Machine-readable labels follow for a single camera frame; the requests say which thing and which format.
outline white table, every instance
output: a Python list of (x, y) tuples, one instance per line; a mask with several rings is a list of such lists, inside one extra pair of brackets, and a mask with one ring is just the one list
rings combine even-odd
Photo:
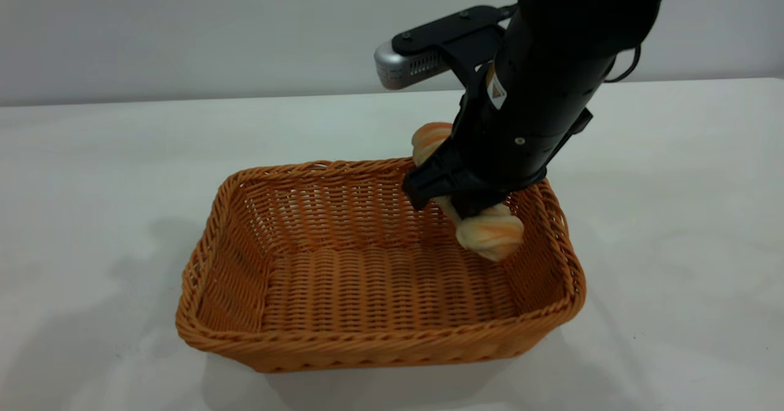
[(241, 168), (409, 154), (460, 92), (0, 109), (0, 409), (781, 409), (784, 81), (606, 86), (551, 165), (585, 268), (513, 361), (261, 375), (174, 329)]

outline cable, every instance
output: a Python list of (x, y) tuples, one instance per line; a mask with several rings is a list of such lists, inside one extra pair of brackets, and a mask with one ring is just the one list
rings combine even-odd
[(639, 45), (637, 48), (635, 48), (635, 60), (632, 61), (632, 64), (629, 67), (629, 69), (624, 71), (624, 73), (619, 75), (617, 78), (606, 80), (605, 83), (617, 83), (625, 78), (628, 78), (629, 74), (632, 74), (632, 72), (635, 70), (636, 66), (638, 65), (639, 57), (641, 56), (641, 53), (642, 53), (642, 45)]

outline sticker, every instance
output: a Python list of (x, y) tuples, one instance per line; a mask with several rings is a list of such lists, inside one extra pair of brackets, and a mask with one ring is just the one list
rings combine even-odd
[(488, 97), (490, 98), (490, 102), (492, 102), (493, 106), (496, 107), (496, 110), (501, 110), (503, 102), (507, 99), (507, 90), (503, 88), (501, 81), (498, 80), (498, 76), (496, 75), (495, 62), (490, 65), (486, 84), (488, 87)]

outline black object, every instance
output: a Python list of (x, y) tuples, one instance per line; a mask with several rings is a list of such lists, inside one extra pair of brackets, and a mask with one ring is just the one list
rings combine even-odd
[(474, 7), (396, 36), (396, 53), (436, 48), (465, 85), (451, 137), (405, 177), (414, 207), (450, 195), (465, 218), (544, 179), (593, 117), (586, 105), (616, 56), (647, 37), (660, 3), (518, 0), (505, 32), (501, 9)]

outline woven basket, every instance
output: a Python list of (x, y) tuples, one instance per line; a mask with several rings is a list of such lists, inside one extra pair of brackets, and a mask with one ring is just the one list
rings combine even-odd
[(524, 245), (463, 250), (401, 191), (410, 159), (255, 168), (221, 185), (183, 273), (191, 346), (260, 372), (470, 363), (531, 349), (585, 302), (547, 182), (513, 194)]

